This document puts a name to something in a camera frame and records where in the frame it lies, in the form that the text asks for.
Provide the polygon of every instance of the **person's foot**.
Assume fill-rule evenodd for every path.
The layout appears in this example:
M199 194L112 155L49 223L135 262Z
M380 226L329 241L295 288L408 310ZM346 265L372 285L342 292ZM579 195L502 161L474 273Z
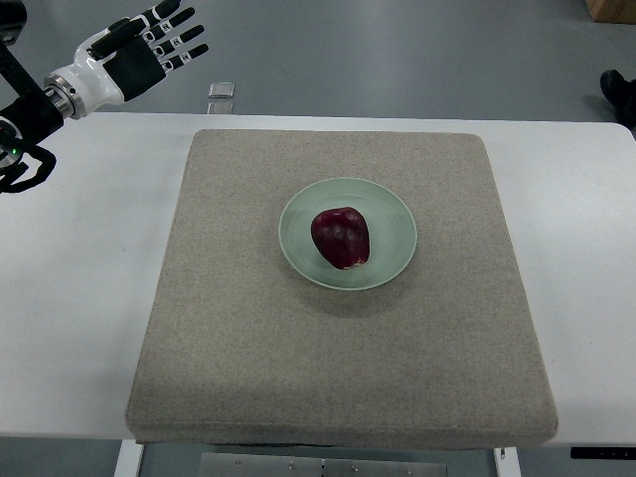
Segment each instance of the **person's foot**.
M600 77L600 89L614 106L616 122L628 129L636 127L636 79L630 82L617 70L608 70Z

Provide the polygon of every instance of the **metal plate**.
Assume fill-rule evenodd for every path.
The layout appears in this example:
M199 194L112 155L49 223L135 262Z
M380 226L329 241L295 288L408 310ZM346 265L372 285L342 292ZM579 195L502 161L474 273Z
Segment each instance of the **metal plate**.
M201 456L199 477L447 477L444 464L271 455Z
M231 102L211 102L208 104L208 114L232 114L233 108Z
M325 459L322 477L446 477L444 464Z
M235 84L233 82L213 82L210 85L208 97L233 97Z
M201 456L199 477L321 477L322 459L272 455L216 454Z

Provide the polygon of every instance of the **floor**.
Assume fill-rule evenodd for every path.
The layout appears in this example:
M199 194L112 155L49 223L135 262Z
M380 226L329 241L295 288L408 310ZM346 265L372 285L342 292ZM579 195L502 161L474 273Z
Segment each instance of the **floor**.
M85 38L151 2L25 3L29 22L11 52L40 81L69 64ZM612 121L600 74L618 69L636 78L636 26L594 24L584 0L183 4L197 10L195 19L206 27L201 41L211 50L146 94L102 110L205 113L210 83L231 81L234 114ZM13 97L5 84L0 97L3 105ZM118 449L118 441L3 437L0 475L111 476ZM201 452L210 450L228 451L148 446L140 475L196 476ZM349 452L438 459L448 463L451 477L495 475L487 451ZM636 475L633 461L573 461L566 448L519 454L524 477Z

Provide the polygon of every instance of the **small metal object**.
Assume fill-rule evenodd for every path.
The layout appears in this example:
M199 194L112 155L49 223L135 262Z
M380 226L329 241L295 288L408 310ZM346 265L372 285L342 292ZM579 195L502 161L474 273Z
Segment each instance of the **small metal object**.
M235 84L233 82L213 82L210 85L208 97L234 97Z
M208 114L232 114L233 108L231 102L211 102L208 104Z
M47 87L45 91L65 119L69 116L73 119L81 119L88 115L80 94L60 75L51 73L45 78L44 83Z

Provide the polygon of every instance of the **robot finger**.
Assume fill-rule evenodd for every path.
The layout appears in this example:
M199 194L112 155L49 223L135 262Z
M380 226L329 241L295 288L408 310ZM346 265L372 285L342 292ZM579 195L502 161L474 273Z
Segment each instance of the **robot finger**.
M165 74L168 75L169 73L182 67L184 64L191 62L194 58L199 57L208 49L208 45L204 43L203 45L199 45L198 47L193 48L187 53L182 53L181 55L176 55L172 58L169 58L165 62L162 62L161 67L163 68Z
M191 18L195 14L195 9L192 7L186 8L183 12L178 13L170 20L160 23L150 29L150 31L143 34L143 39L147 44L151 44L156 42L157 40L161 40L166 36L171 30L178 27L186 20Z
M148 29L157 25L164 18L168 18L170 15L179 10L181 0L164 0L159 5L146 10L141 15L135 18L142 18L145 20L146 27Z
M198 37L204 32L204 28L202 25L197 25L196 27L191 28L187 32L173 37L170 40L166 40L161 45L155 47L152 50L152 53L155 54L157 60L162 59L166 55L173 53L177 48L183 46L194 38Z
M165 0L133 19L122 18L110 26L108 33L90 46L88 53L95 60L103 60L132 41L137 35L150 30L162 19L172 15L179 9L180 4L181 0Z

